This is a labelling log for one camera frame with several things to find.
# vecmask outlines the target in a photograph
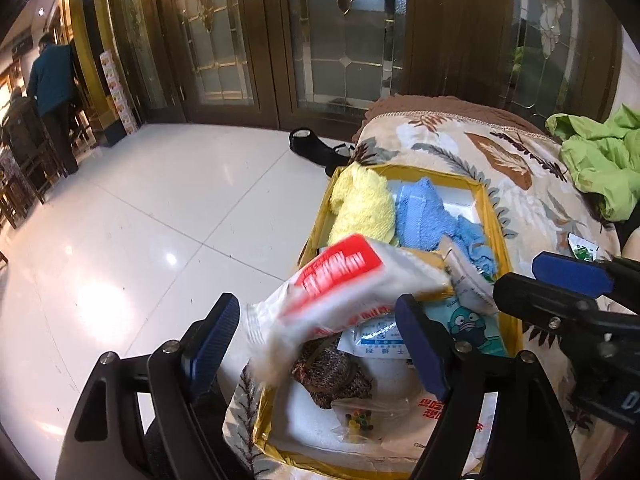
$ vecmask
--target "blue towel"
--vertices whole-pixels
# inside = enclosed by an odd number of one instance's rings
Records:
[[[402,247],[433,251],[443,234],[453,238],[458,230],[428,178],[404,184],[396,195],[396,235]]]
[[[486,244],[482,226],[463,216],[453,218],[426,177],[414,184],[404,184],[398,190],[396,235],[400,246],[422,251],[436,250],[442,235],[447,235],[482,272],[489,276],[497,272],[494,254]]]
[[[489,276],[495,276],[498,269],[495,266],[494,252],[486,244],[480,224],[474,224],[460,215],[458,231],[453,235],[453,241],[475,267]]]

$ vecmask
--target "colorful beads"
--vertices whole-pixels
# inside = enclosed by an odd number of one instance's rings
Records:
[[[348,421],[350,433],[373,430],[371,410],[354,410],[353,413],[345,414],[344,418]]]

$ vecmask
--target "metal screw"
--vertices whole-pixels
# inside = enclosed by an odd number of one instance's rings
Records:
[[[468,354],[474,349],[469,341],[457,341],[454,346],[461,354]]]
[[[598,353],[601,357],[608,359],[618,353],[618,347],[612,342],[603,341],[598,345]]]
[[[561,320],[558,316],[553,316],[550,320],[549,320],[549,328],[551,330],[558,330],[560,328],[560,324],[561,324]]]
[[[538,360],[536,355],[529,350],[523,350],[522,352],[520,352],[520,358],[528,364],[533,364]]]
[[[104,354],[102,354],[100,356],[100,364],[101,365],[108,365],[110,362],[112,362],[118,355],[116,354],[116,352],[105,352]]]
[[[162,351],[165,354],[173,354],[177,352],[180,348],[180,341],[176,341],[175,339],[171,339],[162,344]]]

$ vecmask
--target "leaded glass design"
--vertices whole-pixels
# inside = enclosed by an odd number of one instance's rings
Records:
[[[576,66],[580,0],[514,0],[513,52],[500,96],[507,110],[544,129],[563,110]]]
[[[176,0],[201,104],[253,104],[238,0]]]
[[[406,0],[289,0],[298,105],[364,115],[399,91]]]

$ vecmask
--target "wooden door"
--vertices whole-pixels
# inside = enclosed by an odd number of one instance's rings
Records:
[[[278,127],[263,0],[161,0],[185,114]]]
[[[401,91],[407,0],[265,0],[283,129],[348,139]]]
[[[156,0],[109,0],[109,3],[115,43],[142,120],[184,122],[178,89],[168,69]]]

